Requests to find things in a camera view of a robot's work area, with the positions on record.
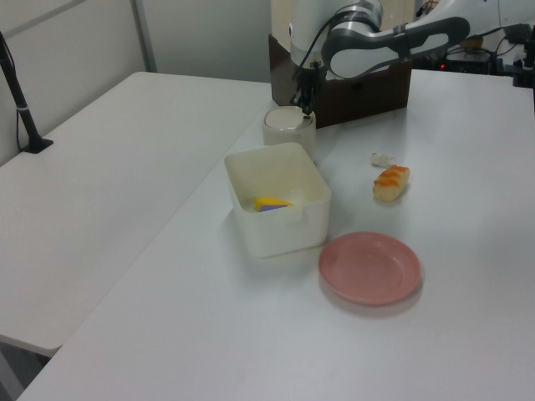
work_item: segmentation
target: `small white object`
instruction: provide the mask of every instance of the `small white object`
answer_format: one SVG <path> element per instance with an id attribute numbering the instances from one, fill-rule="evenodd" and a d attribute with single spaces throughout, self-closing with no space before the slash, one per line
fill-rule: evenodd
<path id="1" fill-rule="evenodd" d="M 234 213 L 247 249 L 267 257 L 317 246 L 325 241 L 331 191 L 303 147 L 265 146 L 225 158 Z M 257 212 L 258 196 L 293 203 Z"/>
<path id="2" fill-rule="evenodd" d="M 300 144 L 310 159 L 314 158 L 316 142 L 316 116 L 306 115 L 296 106 L 283 106 L 266 114 L 262 126 L 265 145 L 279 145 L 287 142 Z"/>
<path id="3" fill-rule="evenodd" d="M 369 157 L 369 162 L 371 165 L 376 165 L 378 167 L 389 167 L 394 159 L 395 157 L 390 157 L 384 153 L 374 152 Z"/>

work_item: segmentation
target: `pink plate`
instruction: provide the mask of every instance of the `pink plate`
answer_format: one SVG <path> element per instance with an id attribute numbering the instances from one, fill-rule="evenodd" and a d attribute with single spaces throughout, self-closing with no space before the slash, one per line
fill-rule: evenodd
<path id="1" fill-rule="evenodd" d="M 364 305 L 399 301 L 421 280 L 415 253 L 376 232 L 353 232 L 330 242 L 319 256 L 319 274 L 341 297 Z"/>

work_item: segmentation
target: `brown box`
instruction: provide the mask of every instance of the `brown box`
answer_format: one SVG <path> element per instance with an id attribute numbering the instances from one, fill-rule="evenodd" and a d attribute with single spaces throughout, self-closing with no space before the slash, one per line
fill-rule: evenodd
<path id="1" fill-rule="evenodd" d="M 297 83 L 290 53 L 269 35 L 272 98 L 279 106 L 290 105 Z M 358 79 L 325 81 L 314 106 L 317 127 L 384 113 L 407 106 L 412 63 L 399 63 L 387 70 Z"/>

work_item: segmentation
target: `yellow sponge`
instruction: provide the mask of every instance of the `yellow sponge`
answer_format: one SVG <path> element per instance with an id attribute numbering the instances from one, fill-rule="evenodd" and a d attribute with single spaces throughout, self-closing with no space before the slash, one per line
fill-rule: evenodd
<path id="1" fill-rule="evenodd" d="M 259 210 L 262 209 L 262 206 L 293 206 L 293 203 L 272 196 L 259 196 L 258 198 L 254 198 L 253 202 Z"/>

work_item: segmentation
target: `orange sushi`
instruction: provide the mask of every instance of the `orange sushi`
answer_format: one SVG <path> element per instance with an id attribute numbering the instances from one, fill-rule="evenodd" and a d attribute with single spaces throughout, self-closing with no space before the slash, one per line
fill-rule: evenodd
<path id="1" fill-rule="evenodd" d="M 395 201 L 405 189 L 409 175 L 408 167 L 392 165 L 374 181 L 374 198 L 384 202 Z"/>

